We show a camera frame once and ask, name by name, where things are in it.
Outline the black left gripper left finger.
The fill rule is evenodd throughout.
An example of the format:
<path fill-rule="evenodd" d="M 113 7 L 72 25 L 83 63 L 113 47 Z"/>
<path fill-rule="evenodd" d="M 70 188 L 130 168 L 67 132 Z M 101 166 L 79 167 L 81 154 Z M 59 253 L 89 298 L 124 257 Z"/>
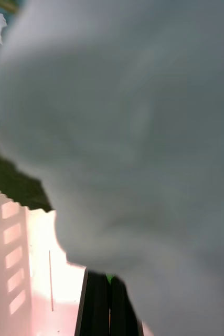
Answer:
<path fill-rule="evenodd" d="M 110 283 L 105 274 L 85 270 L 75 335 L 110 334 Z"/>

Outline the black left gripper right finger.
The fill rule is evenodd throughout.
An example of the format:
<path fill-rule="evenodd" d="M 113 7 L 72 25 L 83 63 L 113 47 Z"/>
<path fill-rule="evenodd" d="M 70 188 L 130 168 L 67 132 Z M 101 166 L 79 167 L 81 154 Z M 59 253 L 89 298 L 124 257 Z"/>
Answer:
<path fill-rule="evenodd" d="M 142 322 L 135 314 L 124 282 L 113 277 L 110 287 L 110 335 L 143 335 Z"/>

